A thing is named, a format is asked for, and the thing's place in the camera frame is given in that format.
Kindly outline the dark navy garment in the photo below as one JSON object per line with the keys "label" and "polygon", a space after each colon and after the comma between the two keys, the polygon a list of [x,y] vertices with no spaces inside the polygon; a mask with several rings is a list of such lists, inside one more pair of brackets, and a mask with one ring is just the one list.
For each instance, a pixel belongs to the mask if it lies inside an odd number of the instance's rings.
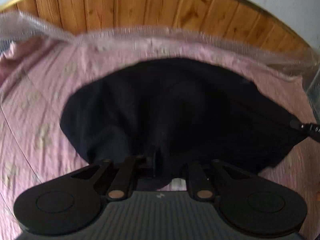
{"label": "dark navy garment", "polygon": [[305,139],[295,117],[254,82],[219,66],[171,58],[139,62],[81,87],[60,127],[89,164],[145,155],[157,190],[212,160],[253,174],[277,166]]}

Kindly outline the pink bear print quilt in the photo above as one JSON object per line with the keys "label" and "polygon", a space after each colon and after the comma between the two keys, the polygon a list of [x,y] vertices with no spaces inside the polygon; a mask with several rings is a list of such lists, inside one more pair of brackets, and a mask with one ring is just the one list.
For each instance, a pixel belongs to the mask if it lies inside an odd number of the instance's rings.
{"label": "pink bear print quilt", "polygon": [[63,42],[33,37],[1,54],[1,239],[20,227],[15,199],[26,189],[86,165],[60,129],[68,97],[82,85],[140,60],[188,57],[253,80],[303,122],[315,117],[299,77],[202,42],[160,37]]}

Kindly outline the clear bubble wrap sheet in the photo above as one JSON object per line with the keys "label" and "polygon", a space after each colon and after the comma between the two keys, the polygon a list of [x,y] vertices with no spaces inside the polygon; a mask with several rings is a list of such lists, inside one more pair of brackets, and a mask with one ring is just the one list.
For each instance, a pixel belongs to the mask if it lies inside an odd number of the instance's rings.
{"label": "clear bubble wrap sheet", "polygon": [[135,43],[136,40],[154,39],[183,44],[201,44],[253,59],[287,76],[300,76],[315,118],[319,119],[319,53],[313,49],[292,52],[271,52],[237,41],[196,33],[194,31],[168,27],[137,26],[111,28],[73,35],[29,13],[10,11],[1,14],[1,51],[12,42],[27,40],[43,35],[75,44],[103,44],[107,48],[121,41]]}

